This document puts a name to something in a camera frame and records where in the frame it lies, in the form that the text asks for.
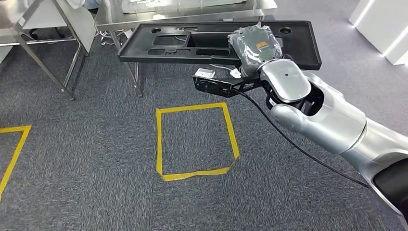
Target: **floor marking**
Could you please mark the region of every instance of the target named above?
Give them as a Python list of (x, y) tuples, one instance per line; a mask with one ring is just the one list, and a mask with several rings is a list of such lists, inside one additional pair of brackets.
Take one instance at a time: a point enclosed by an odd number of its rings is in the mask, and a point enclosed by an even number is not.
[(8, 132), (18, 132), (22, 131), (23, 134), (21, 135), (20, 141), (15, 148), (12, 160), (10, 161), (9, 165), (7, 166), (6, 172), (4, 173), (3, 179), (0, 182), (0, 201), (1, 195), (6, 188), (6, 184), (9, 181), (10, 175), (12, 174), (13, 168), (15, 163), (17, 163), (18, 156), (20, 155), (21, 149), (23, 148), (24, 142), (27, 139), (28, 133), (30, 132), (31, 125), (28, 126), (21, 126), (21, 127), (13, 127), (13, 128), (0, 128), (0, 133), (8, 133)]
[[(222, 112), (224, 114), (225, 122), (227, 123), (227, 131), (229, 135), (229, 140), (231, 141), (232, 153), (234, 155), (234, 161), (229, 167), (222, 167), (212, 170), (202, 170), (202, 171), (195, 171), (195, 172), (186, 172), (186, 173), (177, 173), (177, 174), (168, 174), (163, 175), (163, 166), (162, 166), (162, 114), (163, 113), (172, 113), (172, 112), (183, 112), (183, 111), (191, 111), (191, 110), (201, 110), (201, 109), (209, 109), (209, 108), (217, 108), (221, 107)], [(156, 109), (156, 120), (157, 120), (157, 159), (156, 159), (156, 171), (160, 174), (164, 181), (172, 181), (172, 180), (183, 180), (193, 176), (216, 176), (216, 175), (223, 175), (231, 169), (231, 167), (235, 164), (238, 157), (240, 156), (240, 152), (238, 150), (237, 141), (235, 139), (234, 129), (232, 127), (232, 122), (230, 118), (230, 114), (228, 112), (227, 104), (226, 103), (209, 103), (209, 104), (200, 104), (200, 105), (191, 105), (191, 106), (183, 106), (183, 107), (170, 107), (170, 108), (157, 108)]]

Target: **tray hole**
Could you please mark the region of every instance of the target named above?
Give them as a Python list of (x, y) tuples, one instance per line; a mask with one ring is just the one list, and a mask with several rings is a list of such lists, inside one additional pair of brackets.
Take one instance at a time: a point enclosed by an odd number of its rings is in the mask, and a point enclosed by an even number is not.
[(226, 56), (229, 55), (230, 52), (228, 50), (218, 50), (218, 49), (198, 49), (197, 55), (220, 55)]
[(228, 34), (230, 32), (191, 33), (187, 47), (228, 48)]
[(194, 32), (198, 31), (198, 27), (177, 27), (176, 30)]
[(154, 39), (153, 45), (182, 45), (186, 42), (185, 35), (164, 35)]
[(190, 49), (177, 49), (175, 55), (187, 55), (190, 54)]
[(160, 32), (160, 31), (162, 31), (162, 30), (160, 28), (157, 28), (157, 27), (152, 29), (153, 34), (156, 34), (157, 32)]
[(281, 28), (279, 31), (285, 35), (290, 34), (292, 32), (292, 30), (288, 27)]
[(165, 53), (165, 49), (150, 49), (147, 54), (161, 55)]

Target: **cable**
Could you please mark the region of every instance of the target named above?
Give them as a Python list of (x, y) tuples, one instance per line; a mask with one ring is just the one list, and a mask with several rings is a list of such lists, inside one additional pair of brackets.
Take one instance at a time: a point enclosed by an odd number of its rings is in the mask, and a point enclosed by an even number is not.
[(297, 150), (299, 150), (301, 153), (305, 154), (305, 155), (306, 155), (307, 157), (309, 157), (310, 159), (312, 159), (312, 160), (316, 161), (317, 163), (319, 163), (319, 164), (325, 166), (326, 168), (330, 169), (331, 171), (333, 171), (333, 172), (335, 172), (335, 173), (337, 173), (337, 174), (339, 174), (339, 175), (341, 175), (341, 176), (343, 176), (343, 177), (345, 177), (345, 178), (347, 178), (347, 179), (349, 179), (349, 180), (351, 180), (351, 181), (353, 181), (353, 182), (355, 182), (355, 183), (357, 183), (357, 184), (359, 184), (359, 185), (361, 185), (361, 186), (363, 186), (363, 187), (365, 187), (365, 188), (369, 188), (367, 184), (365, 184), (365, 183), (363, 183), (363, 182), (361, 182), (361, 181), (359, 181), (359, 180), (357, 180), (357, 179), (355, 179), (355, 178), (353, 178), (353, 177), (350, 177), (350, 176), (348, 176), (348, 175), (346, 175), (346, 174), (340, 172), (339, 170), (337, 170), (337, 169), (335, 169), (335, 168), (333, 168), (333, 167), (327, 165), (326, 163), (322, 162), (321, 160), (317, 159), (317, 158), (314, 157), (313, 155), (311, 155), (311, 154), (309, 154), (308, 152), (306, 152), (305, 150), (303, 150), (303, 149), (302, 149), (301, 147), (299, 147), (296, 143), (294, 143), (288, 136), (286, 136), (285, 133), (283, 133), (282, 130), (280, 130), (279, 127), (277, 127), (277, 126), (272, 122), (272, 120), (269, 118), (269, 116), (262, 110), (261, 106), (259, 106), (249, 95), (247, 95), (247, 94), (245, 94), (245, 93), (243, 93), (243, 92), (240, 92), (240, 91), (238, 91), (238, 90), (236, 90), (236, 89), (231, 89), (231, 90), (234, 91), (234, 92), (236, 92), (236, 93), (238, 93), (238, 94), (240, 94), (241, 96), (245, 97), (245, 98), (246, 98), (247, 100), (249, 100), (252, 104), (254, 104), (254, 105), (257, 107), (257, 109), (262, 113), (262, 115), (268, 120), (268, 122), (274, 127), (274, 129), (275, 129), (276, 131), (278, 131), (278, 132), (281, 134), (281, 136), (283, 136), (291, 145), (293, 145), (293, 146), (294, 146)]
[(214, 65), (214, 64), (210, 64), (210, 66), (213, 66), (213, 67), (216, 67), (216, 68), (227, 69), (227, 70), (229, 70), (229, 71), (232, 71), (232, 69), (230, 69), (230, 68), (228, 68), (228, 67), (225, 67), (225, 66), (217, 66), (217, 65)]
[(174, 36), (174, 38), (177, 39), (177, 40), (179, 40), (179, 41), (183, 41), (183, 42), (186, 41), (185, 39), (179, 38), (179, 37), (177, 37), (177, 36)]

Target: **stainless steel table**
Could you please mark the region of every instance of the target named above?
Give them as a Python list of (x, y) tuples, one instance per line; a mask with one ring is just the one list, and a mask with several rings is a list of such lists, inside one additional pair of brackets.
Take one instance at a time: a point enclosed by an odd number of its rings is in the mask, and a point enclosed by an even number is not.
[[(61, 89), (62, 92), (65, 92), (71, 100), (74, 99), (73, 95), (66, 89), (68, 81), (71, 77), (72, 71), (77, 62), (77, 58), (81, 48), (83, 47), (80, 39), (75, 33), (72, 25), (58, 4), (57, 0), (52, 0), (59, 14), (65, 21), (66, 25), (70, 29), (74, 39), (65, 38), (65, 39), (52, 39), (52, 40), (41, 40), (41, 41), (25, 41), (21, 37), (23, 27), (25, 23), (31, 18), (35, 10), (38, 8), (40, 3), (43, 0), (0, 0), (0, 32), (1, 34), (12, 36), (15, 38), (17, 43), (8, 43), (0, 44), (0, 46), (12, 46), (12, 45), (21, 45), (23, 49), (37, 62), (37, 64), (47, 73), (47, 75), (54, 81), (54, 83)], [(68, 69), (68, 73), (63, 82), (60, 82), (54, 74), (49, 70), (49, 68), (39, 59), (39, 57), (33, 52), (29, 47), (29, 44), (39, 44), (39, 43), (55, 43), (60, 41), (77, 41), (78, 49), (75, 52), (72, 63)]]
[[(148, 13), (123, 14), (122, 0), (103, 0), (95, 18), (95, 26), (99, 31), (110, 31), (117, 49), (121, 48), (115, 30), (137, 28), (140, 23), (147, 22), (209, 22), (228, 18), (262, 17), (272, 15), (277, 8), (274, 0), (247, 0), (243, 3), (183, 9), (179, 11), (155, 11)], [(133, 87), (142, 96), (138, 84), (138, 63), (135, 74), (128, 63), (125, 69)]]

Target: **floor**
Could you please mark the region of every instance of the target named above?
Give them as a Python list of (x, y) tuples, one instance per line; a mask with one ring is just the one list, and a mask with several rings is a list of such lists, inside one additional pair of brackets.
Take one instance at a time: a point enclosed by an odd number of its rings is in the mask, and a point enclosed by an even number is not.
[[(357, 0), (276, 0), (277, 20), (309, 20), (323, 65), (316, 72), (370, 117), (408, 134), (408, 68), (392, 66), (347, 19)], [(35, 50), (62, 76), (74, 43)], [(0, 127), (31, 131), (0, 202), (0, 231), (404, 231), (365, 188), (290, 146), (245, 99), (198, 92), (198, 65), (142, 64), (144, 97), (130, 87), (113, 46), (81, 58), (70, 102), (19, 47), (0, 65)], [(228, 73), (216, 70), (218, 76)], [(262, 90), (251, 96), (263, 102)], [(156, 108), (226, 102), (239, 161), (222, 176), (165, 182), (157, 174)], [(165, 174), (233, 161), (222, 111), (162, 118)], [(339, 156), (297, 134), (306, 150), (357, 177)], [(0, 134), (0, 177), (20, 134)]]

